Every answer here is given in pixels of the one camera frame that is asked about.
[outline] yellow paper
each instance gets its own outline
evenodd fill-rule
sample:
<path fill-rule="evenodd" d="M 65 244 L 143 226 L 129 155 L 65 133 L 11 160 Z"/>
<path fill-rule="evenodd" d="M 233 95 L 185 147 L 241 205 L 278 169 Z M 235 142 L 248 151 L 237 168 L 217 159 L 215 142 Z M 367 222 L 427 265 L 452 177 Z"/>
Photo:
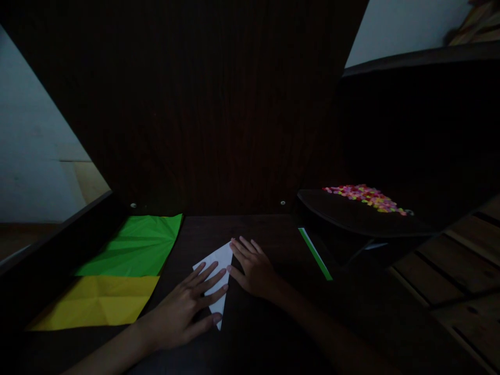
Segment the yellow paper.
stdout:
<path fill-rule="evenodd" d="M 158 279 L 158 276 L 82 277 L 55 305 L 43 311 L 26 329 L 56 331 L 134 323 L 153 293 Z"/>

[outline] folded green paper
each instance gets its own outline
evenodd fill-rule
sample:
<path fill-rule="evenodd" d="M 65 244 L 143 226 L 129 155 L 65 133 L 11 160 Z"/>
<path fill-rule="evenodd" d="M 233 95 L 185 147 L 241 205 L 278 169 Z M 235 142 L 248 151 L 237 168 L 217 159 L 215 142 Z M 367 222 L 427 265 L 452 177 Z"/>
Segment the folded green paper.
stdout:
<path fill-rule="evenodd" d="M 172 250 L 181 221 L 181 214 L 129 217 L 105 249 L 75 275 L 157 276 Z"/>

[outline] white paper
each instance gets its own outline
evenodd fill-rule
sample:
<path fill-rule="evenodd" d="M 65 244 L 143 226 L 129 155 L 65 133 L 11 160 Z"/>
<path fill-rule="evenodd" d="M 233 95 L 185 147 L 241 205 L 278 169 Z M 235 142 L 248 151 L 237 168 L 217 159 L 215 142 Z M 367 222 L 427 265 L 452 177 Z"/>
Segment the white paper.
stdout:
<path fill-rule="evenodd" d="M 215 268 L 215 270 L 212 271 L 208 279 L 213 277 L 214 275 L 217 274 L 221 269 L 226 268 L 228 265 L 231 264 L 231 261 L 233 259 L 233 251 L 231 251 L 231 248 L 229 247 L 229 244 L 231 242 L 228 242 L 226 245 L 223 247 L 215 250 L 213 253 L 211 253 L 209 256 L 207 256 L 205 259 L 200 260 L 198 263 L 196 263 L 193 266 L 193 270 L 196 269 L 200 265 L 201 262 L 205 262 L 205 268 L 210 266 L 213 262 L 217 261 L 219 264 Z M 218 291 L 224 284 L 227 284 L 229 281 L 229 272 L 226 272 L 224 276 L 222 276 L 222 279 L 220 279 L 217 284 L 215 284 L 213 287 L 211 287 L 208 291 L 205 292 L 205 295 L 210 295 L 213 292 Z M 226 303 L 226 295 L 223 295 L 220 300 L 215 302 L 213 305 L 210 305 L 210 311 L 213 313 L 221 313 L 222 315 L 224 312 L 224 304 Z M 222 326 L 222 320 L 217 323 L 217 328 L 220 330 L 220 327 Z"/>

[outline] desk surface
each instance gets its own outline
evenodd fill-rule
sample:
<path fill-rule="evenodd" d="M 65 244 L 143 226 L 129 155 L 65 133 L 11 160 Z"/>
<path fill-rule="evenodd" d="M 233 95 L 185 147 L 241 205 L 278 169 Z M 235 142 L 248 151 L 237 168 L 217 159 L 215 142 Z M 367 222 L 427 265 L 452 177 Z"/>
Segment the desk surface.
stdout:
<path fill-rule="evenodd" d="M 255 239 L 279 274 L 312 301 L 390 356 L 404 372 L 481 368 L 402 287 L 366 263 L 340 271 L 325 249 L 318 252 L 334 281 L 327 282 L 289 215 L 187 217 L 146 311 L 154 308 L 203 259 L 231 237 Z M 233 265 L 239 267 L 233 258 Z M 208 309 L 200 317 L 209 314 Z M 124 329 L 93 327 L 25 332 L 17 346 L 20 372 L 60 373 Z M 244 292 L 230 278 L 222 330 L 158 352 L 132 373 L 234 373 L 289 369 L 318 373 L 328 362 L 286 314 Z"/>

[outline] person's right hand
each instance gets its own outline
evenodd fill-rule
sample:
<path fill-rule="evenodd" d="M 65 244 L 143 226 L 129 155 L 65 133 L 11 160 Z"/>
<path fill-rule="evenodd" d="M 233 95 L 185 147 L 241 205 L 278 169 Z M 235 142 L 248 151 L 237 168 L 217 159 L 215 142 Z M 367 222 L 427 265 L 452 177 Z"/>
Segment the person's right hand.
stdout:
<path fill-rule="evenodd" d="M 256 297 L 268 299 L 279 276 L 257 242 L 254 240 L 248 242 L 242 236 L 240 236 L 240 241 L 244 246 L 232 238 L 229 247 L 236 259 L 240 261 L 245 274 L 232 266 L 227 266 L 227 270 L 244 290 Z"/>

